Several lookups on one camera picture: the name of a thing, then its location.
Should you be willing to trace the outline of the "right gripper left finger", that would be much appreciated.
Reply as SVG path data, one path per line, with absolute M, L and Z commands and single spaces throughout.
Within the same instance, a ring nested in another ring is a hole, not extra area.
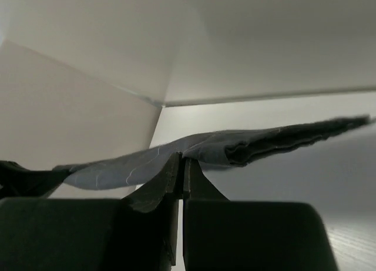
M 1 198 L 2 270 L 170 270 L 179 154 L 123 199 Z

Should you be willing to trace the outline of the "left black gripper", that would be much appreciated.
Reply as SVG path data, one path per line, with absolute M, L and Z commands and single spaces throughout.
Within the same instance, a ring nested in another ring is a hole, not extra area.
M 16 162 L 1 161 L 1 198 L 48 197 L 70 175 L 62 170 L 29 170 Z

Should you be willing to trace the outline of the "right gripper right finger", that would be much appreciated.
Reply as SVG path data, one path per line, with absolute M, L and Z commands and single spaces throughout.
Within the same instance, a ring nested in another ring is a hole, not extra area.
M 311 205 L 229 200 L 193 159 L 184 169 L 183 258 L 186 270 L 338 269 Z

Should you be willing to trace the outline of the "dark checked cloth placemat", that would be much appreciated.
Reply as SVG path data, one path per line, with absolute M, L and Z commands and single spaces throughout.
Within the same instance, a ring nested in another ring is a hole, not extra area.
M 360 115 L 269 129 L 198 133 L 118 158 L 59 165 L 53 170 L 67 170 L 69 175 L 64 182 L 76 188 L 124 188 L 150 181 L 176 153 L 199 161 L 207 169 L 227 170 L 311 146 L 372 123 L 370 116 Z

